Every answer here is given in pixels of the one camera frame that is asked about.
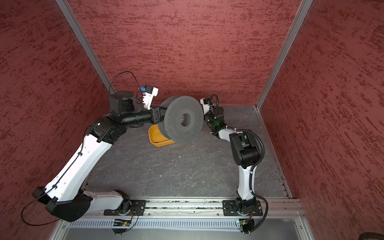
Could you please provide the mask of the dark grey cable spool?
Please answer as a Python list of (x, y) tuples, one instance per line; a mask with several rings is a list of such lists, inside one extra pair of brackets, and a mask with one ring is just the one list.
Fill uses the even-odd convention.
[(195, 98), (170, 97), (160, 107), (160, 114), (164, 119), (158, 123), (158, 128), (165, 138), (179, 144), (187, 144), (201, 134), (204, 113)]

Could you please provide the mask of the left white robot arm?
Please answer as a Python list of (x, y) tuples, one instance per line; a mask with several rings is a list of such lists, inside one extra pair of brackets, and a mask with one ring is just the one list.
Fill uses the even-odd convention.
[(44, 204), (52, 216), (67, 222), (104, 210), (121, 216), (133, 214), (130, 197), (123, 191), (93, 193), (81, 187), (96, 163), (128, 128), (158, 124), (164, 120), (166, 110), (156, 107), (120, 115), (109, 113), (96, 119), (87, 127), (82, 144), (68, 163), (46, 186), (37, 187), (33, 197)]

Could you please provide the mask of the yellow plastic tray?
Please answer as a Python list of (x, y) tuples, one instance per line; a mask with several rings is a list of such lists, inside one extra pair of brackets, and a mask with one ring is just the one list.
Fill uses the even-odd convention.
[(175, 143), (174, 141), (167, 139), (162, 135), (158, 128), (158, 125), (152, 125), (149, 128), (149, 140), (155, 147), (158, 148)]

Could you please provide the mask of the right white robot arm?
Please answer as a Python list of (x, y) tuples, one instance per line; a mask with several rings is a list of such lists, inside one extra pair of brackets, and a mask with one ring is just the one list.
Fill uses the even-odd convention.
[(265, 155), (264, 145), (258, 135), (251, 130), (229, 127), (224, 117), (215, 116), (208, 112), (205, 122), (211, 127), (211, 134), (221, 140), (230, 142), (232, 154), (239, 167), (239, 187), (235, 200), (237, 210), (241, 215), (249, 214), (258, 207), (255, 185), (255, 170)]

